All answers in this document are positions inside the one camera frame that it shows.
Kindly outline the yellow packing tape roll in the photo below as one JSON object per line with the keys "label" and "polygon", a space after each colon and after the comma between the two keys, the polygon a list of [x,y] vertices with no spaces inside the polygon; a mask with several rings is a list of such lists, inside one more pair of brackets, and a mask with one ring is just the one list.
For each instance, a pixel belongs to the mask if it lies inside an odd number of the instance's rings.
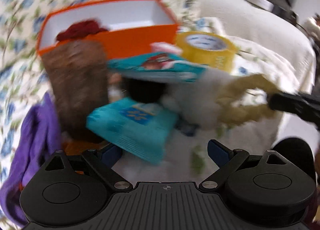
{"label": "yellow packing tape roll", "polygon": [[182,57],[230,73],[238,48],[229,39],[208,32],[189,31],[176,35]]}

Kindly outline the black round object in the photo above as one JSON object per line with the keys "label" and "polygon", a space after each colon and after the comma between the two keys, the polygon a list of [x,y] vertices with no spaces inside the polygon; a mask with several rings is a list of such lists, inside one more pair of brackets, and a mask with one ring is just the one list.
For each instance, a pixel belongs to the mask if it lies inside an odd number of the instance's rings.
{"label": "black round object", "polygon": [[159,103],[168,89],[166,83],[133,78],[123,78],[123,86],[128,97],[144,104]]}

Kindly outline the teal cartoon mask packet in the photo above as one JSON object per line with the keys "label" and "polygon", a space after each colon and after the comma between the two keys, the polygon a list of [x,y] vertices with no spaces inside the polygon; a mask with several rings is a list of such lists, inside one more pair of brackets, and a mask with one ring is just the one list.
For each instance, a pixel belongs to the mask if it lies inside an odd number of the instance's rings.
{"label": "teal cartoon mask packet", "polygon": [[169,84],[194,82],[207,69],[207,66],[192,63],[167,52],[113,59],[107,62],[107,66],[124,78]]}

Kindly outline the white embossed cushion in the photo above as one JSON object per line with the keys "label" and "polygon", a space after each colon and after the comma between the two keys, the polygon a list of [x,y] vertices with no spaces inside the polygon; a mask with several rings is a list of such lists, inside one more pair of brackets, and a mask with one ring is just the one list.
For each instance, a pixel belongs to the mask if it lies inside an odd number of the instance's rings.
{"label": "white embossed cushion", "polygon": [[[287,92],[312,90],[316,59],[309,40],[280,17],[245,0],[200,0],[201,15],[213,21],[219,33],[240,48],[232,76],[263,73]],[[220,123],[212,130],[199,129],[195,142],[207,145],[217,139],[231,149],[260,155],[285,135],[292,116],[278,113],[271,119],[250,121],[228,128]]]}

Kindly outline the teal tissue packet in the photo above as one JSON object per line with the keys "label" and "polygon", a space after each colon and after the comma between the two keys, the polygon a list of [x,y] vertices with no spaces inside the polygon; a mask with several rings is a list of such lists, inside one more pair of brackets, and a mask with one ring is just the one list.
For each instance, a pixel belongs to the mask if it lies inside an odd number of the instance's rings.
{"label": "teal tissue packet", "polygon": [[138,103],[127,97],[96,108],[86,127],[104,140],[152,164],[165,155],[165,144],[178,114],[160,104]]}

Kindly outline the purple fleece cloth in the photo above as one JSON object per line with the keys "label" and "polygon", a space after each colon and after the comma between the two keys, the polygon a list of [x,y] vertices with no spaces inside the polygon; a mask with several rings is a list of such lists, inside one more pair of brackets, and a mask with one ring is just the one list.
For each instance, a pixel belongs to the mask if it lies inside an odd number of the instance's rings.
{"label": "purple fleece cloth", "polygon": [[21,191],[44,162],[61,149],[60,123],[49,93],[30,108],[20,133],[9,175],[1,186],[1,209],[9,221],[23,227],[27,218],[20,206]]}

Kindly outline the orange cardboard box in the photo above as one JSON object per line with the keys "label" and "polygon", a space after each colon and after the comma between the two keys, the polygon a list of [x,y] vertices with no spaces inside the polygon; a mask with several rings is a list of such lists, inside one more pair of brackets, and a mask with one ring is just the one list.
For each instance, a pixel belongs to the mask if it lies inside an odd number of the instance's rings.
{"label": "orange cardboard box", "polygon": [[161,0],[93,0],[49,13],[37,38],[37,53],[42,56],[57,47],[56,36],[72,24],[91,19],[107,31],[86,39],[101,43],[108,59],[147,54],[154,42],[173,44],[179,26]]}

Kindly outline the orange honeycomb silicone mat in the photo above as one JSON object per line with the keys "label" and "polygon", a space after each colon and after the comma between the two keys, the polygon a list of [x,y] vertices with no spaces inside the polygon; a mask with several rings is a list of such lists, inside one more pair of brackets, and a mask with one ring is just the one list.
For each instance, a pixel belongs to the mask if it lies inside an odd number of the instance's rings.
{"label": "orange honeycomb silicone mat", "polygon": [[[65,140],[60,147],[60,150],[63,150],[67,156],[80,155],[85,150],[94,149],[101,150],[103,147],[106,147],[108,144],[107,141],[102,141],[101,143],[90,143],[79,140]],[[23,178],[21,179],[18,190],[21,192],[24,187],[29,183],[31,178],[39,171],[42,164],[49,159],[50,155],[40,156],[38,159],[34,158],[30,161],[31,165],[24,173]]]}

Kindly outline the dark red knitted scrunchie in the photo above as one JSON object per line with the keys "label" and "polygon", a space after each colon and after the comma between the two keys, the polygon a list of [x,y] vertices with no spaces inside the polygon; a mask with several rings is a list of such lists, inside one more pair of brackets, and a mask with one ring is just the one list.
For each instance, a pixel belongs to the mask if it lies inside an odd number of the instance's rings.
{"label": "dark red knitted scrunchie", "polygon": [[101,27],[98,21],[89,19],[72,24],[56,36],[56,41],[62,42],[70,39],[81,39],[88,35],[95,35],[105,31],[108,31],[108,29]]}

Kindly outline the pink tissue packet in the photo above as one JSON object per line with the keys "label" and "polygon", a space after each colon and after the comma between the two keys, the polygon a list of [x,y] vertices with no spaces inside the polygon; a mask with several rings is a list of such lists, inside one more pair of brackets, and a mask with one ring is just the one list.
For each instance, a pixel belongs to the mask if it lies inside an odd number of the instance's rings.
{"label": "pink tissue packet", "polygon": [[155,42],[150,44],[152,52],[166,52],[175,55],[181,55],[182,49],[166,42]]}

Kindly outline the pale yellow scrunchie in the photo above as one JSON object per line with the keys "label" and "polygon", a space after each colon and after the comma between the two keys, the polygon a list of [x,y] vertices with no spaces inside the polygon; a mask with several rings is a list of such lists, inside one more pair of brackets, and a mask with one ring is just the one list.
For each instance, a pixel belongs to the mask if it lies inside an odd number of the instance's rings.
{"label": "pale yellow scrunchie", "polygon": [[267,104],[267,97],[279,93],[279,88],[263,74],[239,77],[224,85],[215,102],[220,107],[218,121],[240,126],[248,121],[272,118],[275,112]]}

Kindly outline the brown wooden log stump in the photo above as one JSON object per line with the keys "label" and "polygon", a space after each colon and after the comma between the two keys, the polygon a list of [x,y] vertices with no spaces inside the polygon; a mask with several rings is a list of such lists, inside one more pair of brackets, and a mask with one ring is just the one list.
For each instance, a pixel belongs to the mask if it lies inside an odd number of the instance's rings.
{"label": "brown wooden log stump", "polygon": [[108,104],[108,69],[103,46],[74,40],[58,45],[41,57],[52,84],[61,129],[84,139],[94,133],[86,128],[87,116]]}

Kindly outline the white fluffy plush toy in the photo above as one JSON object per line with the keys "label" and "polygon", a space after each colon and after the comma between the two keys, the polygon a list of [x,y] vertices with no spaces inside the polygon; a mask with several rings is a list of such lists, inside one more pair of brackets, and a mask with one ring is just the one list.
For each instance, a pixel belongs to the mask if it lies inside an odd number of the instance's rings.
{"label": "white fluffy plush toy", "polygon": [[223,86],[235,79],[229,73],[209,67],[194,82],[169,84],[161,104],[180,114],[186,122],[199,125],[202,130],[212,130],[217,127],[221,110],[216,97]]}

